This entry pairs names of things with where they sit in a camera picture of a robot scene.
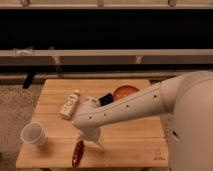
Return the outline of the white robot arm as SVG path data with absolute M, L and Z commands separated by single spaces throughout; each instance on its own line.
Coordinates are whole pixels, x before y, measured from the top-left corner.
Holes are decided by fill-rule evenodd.
M 173 77 L 102 107 L 82 107 L 73 126 L 83 139 L 95 142 L 105 125 L 167 113 L 173 115 L 171 171 L 213 171 L 211 71 Z

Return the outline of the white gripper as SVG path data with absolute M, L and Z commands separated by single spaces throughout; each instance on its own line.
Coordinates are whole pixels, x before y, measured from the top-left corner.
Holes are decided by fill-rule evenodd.
M 103 146 L 103 138 L 100 128 L 87 128 L 79 131 L 79 140 L 92 141 L 99 147 Z

